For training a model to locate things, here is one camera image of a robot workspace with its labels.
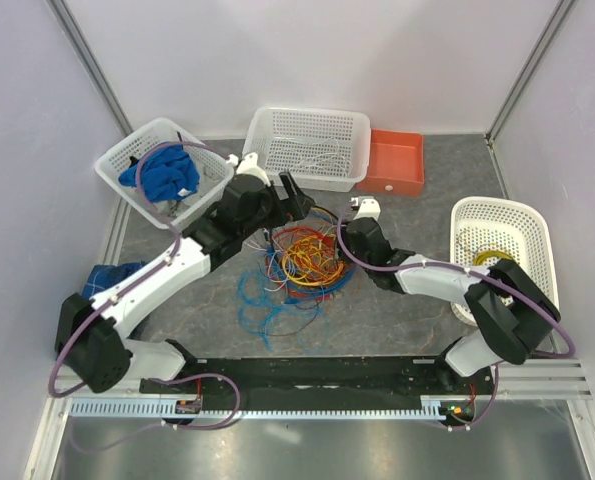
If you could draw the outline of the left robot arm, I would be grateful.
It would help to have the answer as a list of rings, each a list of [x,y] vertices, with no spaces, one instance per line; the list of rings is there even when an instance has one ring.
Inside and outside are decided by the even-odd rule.
[[[237,255],[259,229],[304,219],[314,200],[280,175],[286,198],[273,183],[237,174],[222,197],[183,231],[156,259],[93,297],[73,294],[62,304],[55,341],[56,365],[69,367],[82,385],[103,393],[122,379],[155,378],[175,393],[196,382],[190,354],[176,341],[135,341],[135,328],[171,296]]]

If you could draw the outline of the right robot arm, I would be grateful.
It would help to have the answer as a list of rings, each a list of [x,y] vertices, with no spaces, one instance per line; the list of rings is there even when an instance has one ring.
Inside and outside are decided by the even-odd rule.
[[[462,267],[391,246],[377,220],[338,223],[342,253],[375,285],[397,294],[421,295],[467,308],[477,330],[450,344],[436,361],[435,381],[454,394],[476,372],[507,362],[521,365],[561,320],[558,308],[513,260],[491,267]]]

